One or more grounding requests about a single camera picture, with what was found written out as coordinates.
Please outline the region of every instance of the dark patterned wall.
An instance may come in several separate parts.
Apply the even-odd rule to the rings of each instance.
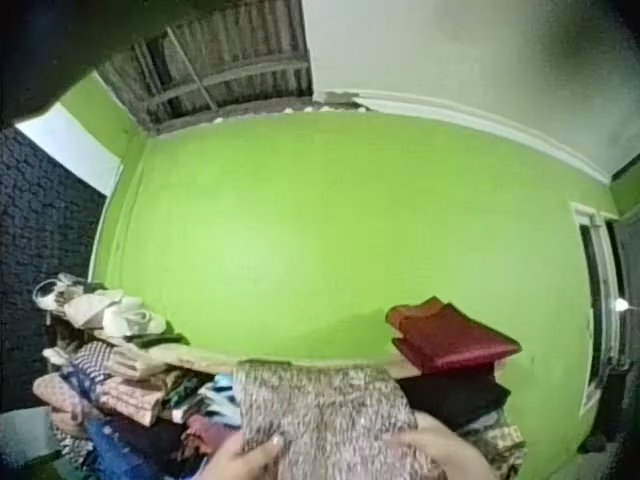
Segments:
[[[33,287],[60,271],[86,277],[105,196],[15,128],[0,132],[0,411],[38,404],[44,315]]]

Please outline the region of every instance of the clothing pile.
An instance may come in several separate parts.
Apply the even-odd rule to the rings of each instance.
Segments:
[[[161,334],[167,328],[165,319],[146,308],[141,298],[67,273],[37,285],[33,300],[77,329],[102,329],[109,337]]]
[[[64,274],[48,285],[36,289],[36,303],[85,335],[71,334],[69,342],[69,332],[58,329],[55,352],[45,354],[55,358],[55,371],[38,378],[33,391],[49,405],[62,455],[100,479],[193,478],[239,429],[247,451],[276,433],[284,437],[285,449],[267,478],[444,479],[426,454],[393,450],[383,440],[384,434],[415,429],[415,411],[474,444],[498,478],[512,479],[522,465],[524,439],[503,410],[510,392],[493,375],[494,362],[519,345],[437,299],[394,307],[387,316],[404,335],[394,343],[420,369],[416,376],[392,379],[375,367],[253,360],[239,362],[232,375],[210,375],[146,354],[167,334],[132,331],[127,312],[159,318],[141,301]],[[84,306],[69,306],[76,300]],[[138,310],[126,306],[133,304]],[[119,337],[126,342],[113,346],[86,334],[119,315],[127,324],[118,327],[127,333]],[[440,325],[445,321],[448,326]],[[180,340],[168,335],[167,341]]]
[[[128,378],[117,359],[130,351],[89,342],[33,391],[76,467],[109,479],[187,478],[240,425],[231,377],[165,365]]]

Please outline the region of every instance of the metal roof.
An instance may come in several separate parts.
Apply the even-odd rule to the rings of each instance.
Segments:
[[[130,46],[97,71],[151,133],[311,104],[300,0],[225,4]]]

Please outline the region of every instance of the red fabric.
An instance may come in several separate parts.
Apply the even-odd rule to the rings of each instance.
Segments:
[[[394,339],[394,345],[423,373],[489,365],[522,350],[516,340],[451,304],[431,315],[405,315],[396,324],[404,338]]]
[[[182,439],[188,446],[194,447],[203,455],[213,455],[224,441],[233,434],[233,430],[211,423],[202,415],[192,415],[187,420],[189,427],[184,432]]]
[[[409,318],[426,318],[434,315],[444,307],[438,297],[431,297],[419,305],[397,305],[387,312],[386,320],[389,325],[402,331],[402,323]]]

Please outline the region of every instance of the light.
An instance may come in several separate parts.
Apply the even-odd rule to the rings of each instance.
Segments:
[[[629,305],[629,302],[627,302],[624,298],[618,298],[616,299],[616,312],[624,312],[626,310],[629,310],[629,308],[631,308],[631,306]]]

